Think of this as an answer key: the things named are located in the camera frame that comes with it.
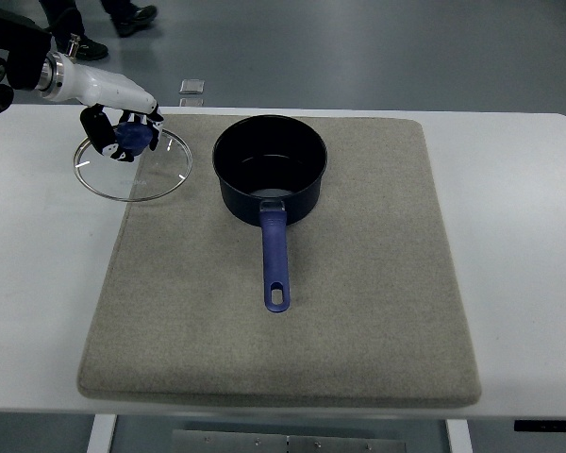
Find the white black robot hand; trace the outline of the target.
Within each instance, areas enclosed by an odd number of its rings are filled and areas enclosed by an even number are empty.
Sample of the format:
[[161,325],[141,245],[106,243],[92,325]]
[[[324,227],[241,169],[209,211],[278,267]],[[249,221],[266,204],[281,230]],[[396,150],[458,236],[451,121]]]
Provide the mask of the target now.
[[36,86],[53,102],[75,99],[85,108],[80,123],[101,155],[132,162],[154,151],[164,118],[155,97],[124,75],[74,63],[61,53],[46,57]]

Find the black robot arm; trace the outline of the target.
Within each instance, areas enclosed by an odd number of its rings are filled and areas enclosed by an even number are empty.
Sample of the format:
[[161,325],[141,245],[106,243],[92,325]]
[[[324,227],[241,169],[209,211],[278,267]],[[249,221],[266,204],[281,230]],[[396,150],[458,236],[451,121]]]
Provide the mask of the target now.
[[48,31],[0,8],[0,113],[10,107],[16,91],[37,87],[50,49]]

